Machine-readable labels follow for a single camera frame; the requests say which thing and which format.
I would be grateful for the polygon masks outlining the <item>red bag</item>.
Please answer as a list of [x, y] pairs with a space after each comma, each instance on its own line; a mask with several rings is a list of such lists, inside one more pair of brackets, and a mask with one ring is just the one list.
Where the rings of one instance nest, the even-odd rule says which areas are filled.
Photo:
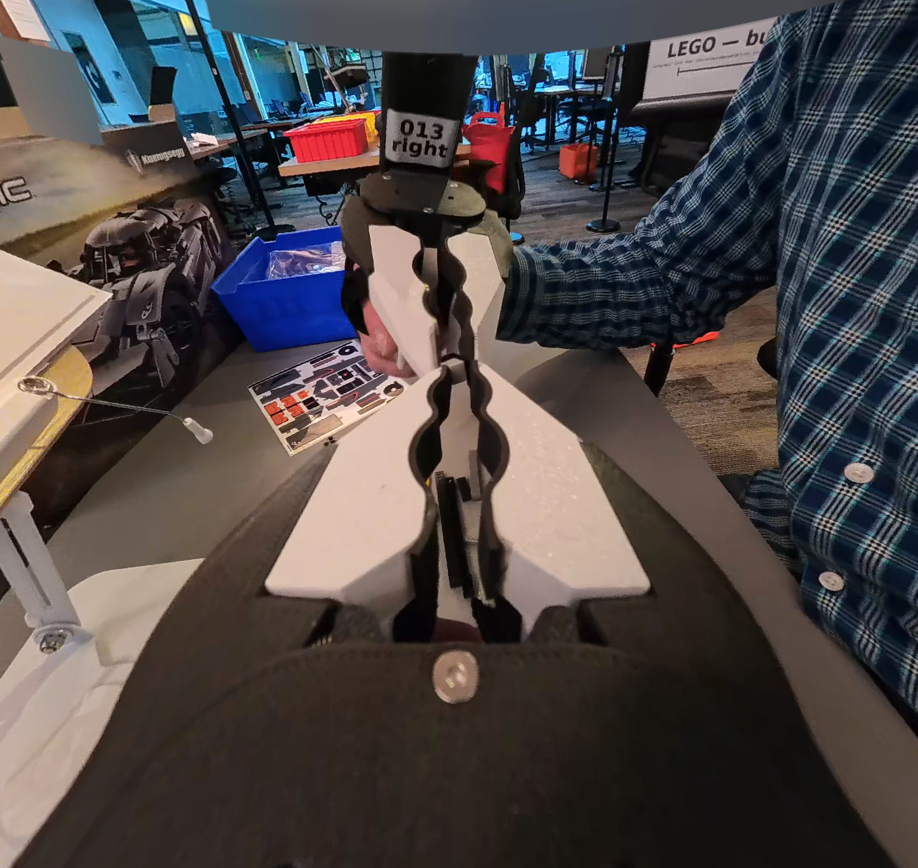
[[486, 186], [496, 193], [506, 190], [513, 129], [506, 124], [505, 106], [498, 111], [479, 111], [465, 124], [464, 137], [470, 144], [470, 159], [485, 166]]

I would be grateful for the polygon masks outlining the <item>black slanted pole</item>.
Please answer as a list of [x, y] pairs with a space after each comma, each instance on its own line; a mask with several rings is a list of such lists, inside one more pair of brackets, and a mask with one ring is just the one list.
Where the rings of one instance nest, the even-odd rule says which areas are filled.
[[219, 64], [208, 38], [208, 31], [205, 29], [202, 23], [195, 1], [184, 1], [186, 2], [188, 14], [192, 20], [193, 25], [195, 26], [197, 36], [201, 42], [203, 53], [208, 61], [209, 70], [212, 73], [213, 81], [215, 82], [217, 91], [226, 112], [229, 126], [236, 141], [236, 148], [238, 153], [237, 161], [242, 167], [243, 179], [250, 193], [252, 201], [257, 203], [257, 207], [261, 210], [264, 217], [264, 227], [256, 230], [255, 235], [265, 242], [274, 242], [280, 233], [292, 232], [295, 230], [295, 228], [292, 226], [292, 224], [277, 224], [273, 217], [273, 212], [262, 189], [254, 163], [251, 161], [251, 158], [246, 149], [242, 128], [240, 127], [238, 119], [232, 110], [230, 94], [228, 93], [227, 87], [223, 81], [222, 74], [219, 70]]

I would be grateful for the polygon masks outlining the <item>yellow plastic bin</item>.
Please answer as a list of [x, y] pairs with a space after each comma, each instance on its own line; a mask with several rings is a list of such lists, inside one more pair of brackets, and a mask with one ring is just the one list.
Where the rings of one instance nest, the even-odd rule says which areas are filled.
[[332, 115], [324, 118], [316, 119], [310, 124], [310, 127], [327, 127], [328, 125], [345, 123], [345, 122], [362, 122], [364, 132], [367, 139], [368, 147], [373, 147], [378, 145], [379, 139], [379, 129], [377, 126], [377, 119], [381, 116], [382, 110], [362, 110], [354, 111], [350, 113]]

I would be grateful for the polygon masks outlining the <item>large black lego box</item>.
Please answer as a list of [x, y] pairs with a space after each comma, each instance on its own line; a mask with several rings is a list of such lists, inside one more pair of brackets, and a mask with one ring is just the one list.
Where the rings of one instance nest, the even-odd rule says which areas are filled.
[[[211, 290], [235, 253], [175, 123], [101, 138], [2, 141], [2, 249], [110, 296], [73, 340], [92, 396], [173, 410], [241, 341]], [[164, 419], [79, 407], [24, 485], [42, 534]]]

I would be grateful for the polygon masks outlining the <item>clear bag of lego parts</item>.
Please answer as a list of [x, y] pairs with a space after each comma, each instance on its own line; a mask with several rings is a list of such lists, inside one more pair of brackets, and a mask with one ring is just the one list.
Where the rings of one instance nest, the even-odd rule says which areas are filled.
[[341, 242], [322, 242], [273, 250], [264, 278], [280, 280], [342, 271], [346, 256]]

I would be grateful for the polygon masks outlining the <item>black stanchion post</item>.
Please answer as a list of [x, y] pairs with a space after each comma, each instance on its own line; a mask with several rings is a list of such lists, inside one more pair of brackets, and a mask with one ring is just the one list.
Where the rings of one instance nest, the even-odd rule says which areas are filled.
[[619, 230], [620, 223], [610, 216], [612, 189], [614, 187], [614, 165], [616, 160], [619, 128], [619, 80], [623, 65], [624, 47], [615, 45], [610, 54], [606, 69], [606, 79], [603, 86], [603, 100], [605, 101], [603, 137], [600, 157], [600, 183], [599, 188], [603, 193], [603, 207], [599, 218], [592, 219], [587, 224], [587, 229], [595, 234], [611, 234]]

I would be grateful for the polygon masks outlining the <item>lego sticker sheet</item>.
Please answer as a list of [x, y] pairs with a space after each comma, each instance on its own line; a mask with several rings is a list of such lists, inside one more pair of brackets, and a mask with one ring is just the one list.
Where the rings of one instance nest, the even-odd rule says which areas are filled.
[[339, 438], [406, 392], [412, 380], [373, 370], [359, 340], [320, 346], [248, 388], [288, 456]]

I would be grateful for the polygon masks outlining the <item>wooden work table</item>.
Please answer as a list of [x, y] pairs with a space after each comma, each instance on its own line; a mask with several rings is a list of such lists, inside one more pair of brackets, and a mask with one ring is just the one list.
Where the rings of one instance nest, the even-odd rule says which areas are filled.
[[[423, 169], [421, 169], [421, 172], [435, 174], [443, 173], [445, 175], [449, 175], [454, 165], [468, 161], [471, 156], [471, 144], [465, 138], [461, 138], [460, 141], [461, 142], [457, 145], [453, 153], [453, 159], [449, 166], [434, 168], [428, 168], [425, 166]], [[278, 173], [281, 177], [284, 178], [296, 176], [315, 176], [319, 174], [377, 168], [379, 167], [379, 164], [380, 150], [379, 146], [375, 145], [369, 147], [365, 152], [361, 154], [343, 158], [304, 163], [295, 159], [288, 159], [281, 162], [281, 165], [278, 168]]]

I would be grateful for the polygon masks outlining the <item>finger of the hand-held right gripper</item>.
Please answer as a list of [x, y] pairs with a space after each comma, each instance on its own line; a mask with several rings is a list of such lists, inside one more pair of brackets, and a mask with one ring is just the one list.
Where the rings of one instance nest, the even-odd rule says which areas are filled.
[[369, 228], [370, 301], [391, 334], [402, 365], [416, 375], [438, 369], [449, 336], [439, 251], [393, 225]]
[[438, 364], [482, 357], [494, 340], [505, 290], [491, 239], [464, 231], [430, 256], [430, 313]]

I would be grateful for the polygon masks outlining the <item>black gear rack lego assembly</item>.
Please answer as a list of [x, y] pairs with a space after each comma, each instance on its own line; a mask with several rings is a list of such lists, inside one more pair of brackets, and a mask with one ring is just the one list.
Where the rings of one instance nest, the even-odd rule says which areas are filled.
[[437, 470], [431, 485], [439, 513], [446, 580], [473, 607], [498, 606], [506, 551], [497, 528], [495, 486], [476, 450], [467, 456], [465, 476]]

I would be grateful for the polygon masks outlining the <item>white sign with black text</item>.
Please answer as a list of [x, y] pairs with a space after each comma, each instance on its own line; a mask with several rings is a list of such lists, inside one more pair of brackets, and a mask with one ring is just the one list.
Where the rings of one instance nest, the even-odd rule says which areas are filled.
[[643, 100], [680, 99], [738, 89], [759, 58], [775, 18], [651, 41]]

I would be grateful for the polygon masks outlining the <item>orange box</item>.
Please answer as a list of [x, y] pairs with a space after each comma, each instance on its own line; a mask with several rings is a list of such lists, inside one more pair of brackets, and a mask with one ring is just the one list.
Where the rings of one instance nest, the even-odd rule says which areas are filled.
[[577, 183], [590, 185], [595, 181], [600, 153], [593, 143], [568, 143], [559, 149], [559, 172]]

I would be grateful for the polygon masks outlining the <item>person's plaid shirt torso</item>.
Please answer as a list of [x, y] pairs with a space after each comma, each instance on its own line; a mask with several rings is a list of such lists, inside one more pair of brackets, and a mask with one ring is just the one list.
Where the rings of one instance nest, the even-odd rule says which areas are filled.
[[743, 509], [916, 718], [916, 0], [783, 16], [728, 107], [776, 193], [778, 467]]

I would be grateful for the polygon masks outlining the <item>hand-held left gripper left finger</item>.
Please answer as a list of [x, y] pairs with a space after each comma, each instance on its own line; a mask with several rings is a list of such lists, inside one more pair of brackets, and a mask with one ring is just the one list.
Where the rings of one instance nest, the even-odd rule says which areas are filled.
[[453, 382], [442, 366], [338, 444], [267, 576], [278, 597], [375, 615], [396, 641], [426, 642], [437, 620], [441, 425]]

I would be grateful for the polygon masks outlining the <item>blue plastic bin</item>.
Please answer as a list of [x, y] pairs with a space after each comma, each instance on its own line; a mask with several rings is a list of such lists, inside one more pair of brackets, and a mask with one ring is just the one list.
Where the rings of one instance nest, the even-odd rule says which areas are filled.
[[212, 284], [223, 307], [258, 352], [354, 338], [340, 304], [343, 270], [269, 278], [276, 252], [339, 243], [339, 226], [254, 238]]

